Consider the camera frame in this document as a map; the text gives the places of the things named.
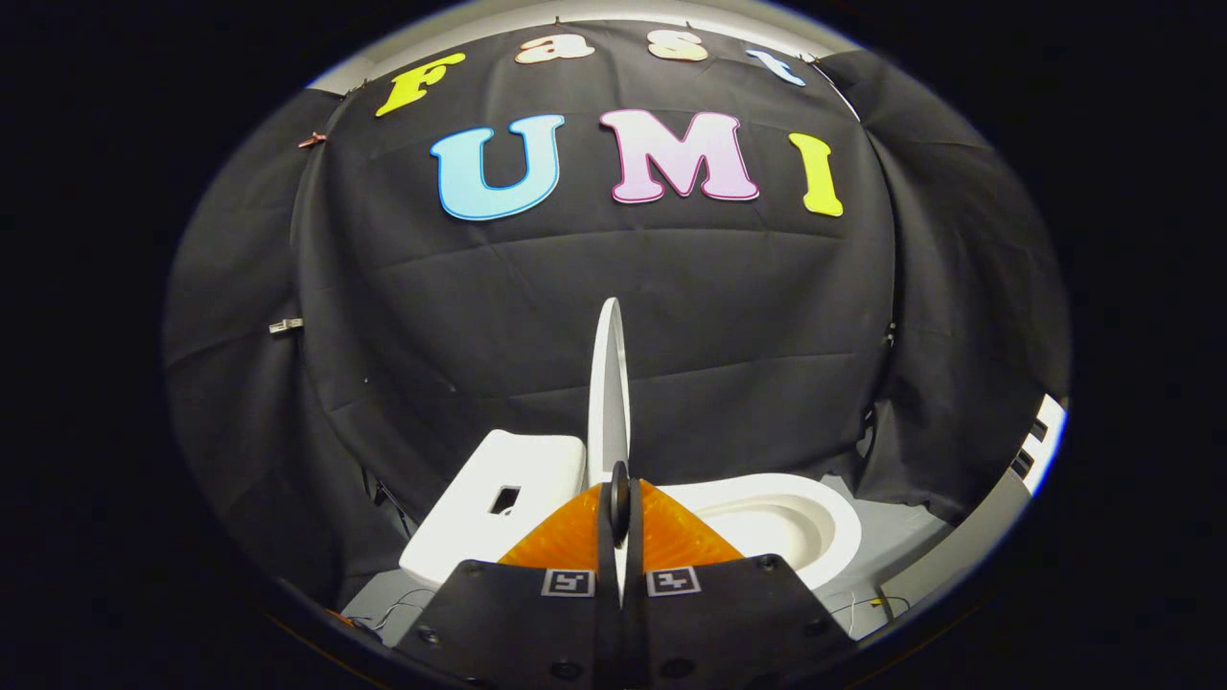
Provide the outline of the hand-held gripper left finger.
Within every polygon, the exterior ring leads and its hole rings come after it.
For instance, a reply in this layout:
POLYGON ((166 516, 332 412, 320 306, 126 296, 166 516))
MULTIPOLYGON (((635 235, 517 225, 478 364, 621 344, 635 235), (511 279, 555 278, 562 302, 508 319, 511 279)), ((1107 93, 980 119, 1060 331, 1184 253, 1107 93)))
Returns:
POLYGON ((625 483, 578 498, 578 567, 526 567, 469 559, 456 565, 396 654, 452 689, 618 689, 622 672, 616 545, 625 537, 625 483))

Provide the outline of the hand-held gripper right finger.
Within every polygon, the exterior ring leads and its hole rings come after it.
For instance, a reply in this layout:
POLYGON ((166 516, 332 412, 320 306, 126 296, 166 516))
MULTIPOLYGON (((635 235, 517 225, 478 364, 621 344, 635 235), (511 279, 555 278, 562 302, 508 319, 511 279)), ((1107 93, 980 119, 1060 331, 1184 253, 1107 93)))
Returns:
POLYGON ((639 479, 628 486, 627 521, 622 688, 800 689, 854 654, 853 638, 783 556, 663 555, 706 529, 639 479))

